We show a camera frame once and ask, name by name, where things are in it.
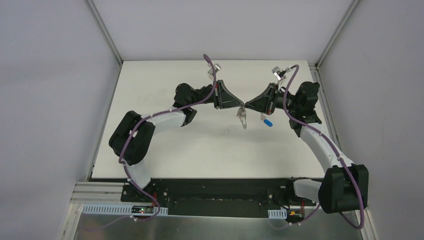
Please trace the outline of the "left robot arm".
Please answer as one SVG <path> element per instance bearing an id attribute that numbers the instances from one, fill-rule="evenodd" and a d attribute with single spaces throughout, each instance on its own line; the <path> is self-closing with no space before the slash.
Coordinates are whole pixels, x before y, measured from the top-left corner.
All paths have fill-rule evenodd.
<path id="1" fill-rule="evenodd" d="M 123 165 L 129 182 L 136 185 L 133 195 L 140 202 L 149 201 L 153 195 L 148 185 L 151 174 L 144 161 L 153 136 L 191 123 L 197 114 L 193 106 L 197 104 L 213 104 L 218 110 L 244 106 L 244 102 L 226 88 L 223 80 L 199 89 L 181 83 L 175 89 L 170 109 L 148 115 L 130 110 L 111 135 L 108 145 L 119 157 L 118 162 Z"/>

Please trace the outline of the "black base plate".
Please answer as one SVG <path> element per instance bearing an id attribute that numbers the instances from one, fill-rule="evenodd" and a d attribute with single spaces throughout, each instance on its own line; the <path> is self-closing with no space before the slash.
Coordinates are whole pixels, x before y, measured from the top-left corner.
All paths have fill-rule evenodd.
<path id="1" fill-rule="evenodd" d="M 269 210 L 298 210 L 316 206 L 294 193 L 293 178 L 153 178 L 143 189 L 125 183 L 122 202 L 157 200 L 169 215 L 196 217 L 266 218 Z"/>

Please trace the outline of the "blue tagged key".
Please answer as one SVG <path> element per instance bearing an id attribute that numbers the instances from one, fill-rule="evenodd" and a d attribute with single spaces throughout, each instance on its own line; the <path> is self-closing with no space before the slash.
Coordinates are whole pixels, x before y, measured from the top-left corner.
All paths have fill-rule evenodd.
<path id="1" fill-rule="evenodd" d="M 269 121 L 269 120 L 267 119 L 267 117 L 266 117 L 263 113 L 261 113 L 261 114 L 260 114 L 260 119 L 261 119 L 261 121 L 262 121 L 264 124 L 266 124 L 268 127 L 272 127 L 272 126 L 273 126 L 273 123 L 272 123 L 271 121 Z"/>

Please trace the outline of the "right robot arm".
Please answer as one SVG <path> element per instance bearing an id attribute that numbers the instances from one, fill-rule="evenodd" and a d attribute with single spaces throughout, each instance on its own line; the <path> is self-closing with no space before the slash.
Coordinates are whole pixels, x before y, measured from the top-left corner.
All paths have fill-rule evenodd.
<path id="1" fill-rule="evenodd" d="M 245 103 L 245 108 L 271 115 L 276 109 L 289 113 L 289 125 L 311 149 L 325 175 L 321 182 L 296 179 L 284 190 L 284 200 L 296 205 L 303 198 L 319 203 L 327 214 L 364 210 L 368 203 L 369 171 L 346 157 L 325 134 L 315 111 L 320 85 L 303 82 L 295 94 L 278 91 L 270 83 L 263 93 Z"/>

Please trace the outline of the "aluminium frame rail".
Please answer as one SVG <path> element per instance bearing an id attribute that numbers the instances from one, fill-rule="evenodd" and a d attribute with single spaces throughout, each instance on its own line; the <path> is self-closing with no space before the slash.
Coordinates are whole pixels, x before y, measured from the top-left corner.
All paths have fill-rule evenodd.
<path id="1" fill-rule="evenodd" d="M 74 186 L 71 203 L 120 203 L 124 183 L 80 181 Z"/>

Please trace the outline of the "keyring with keys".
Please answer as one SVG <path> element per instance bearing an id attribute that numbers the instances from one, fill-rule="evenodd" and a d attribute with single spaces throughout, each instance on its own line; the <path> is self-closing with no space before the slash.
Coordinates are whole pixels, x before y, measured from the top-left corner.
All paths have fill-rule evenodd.
<path id="1" fill-rule="evenodd" d="M 236 113 L 236 117 L 240 120 L 242 128 L 247 129 L 247 111 L 244 106 L 241 106 Z"/>

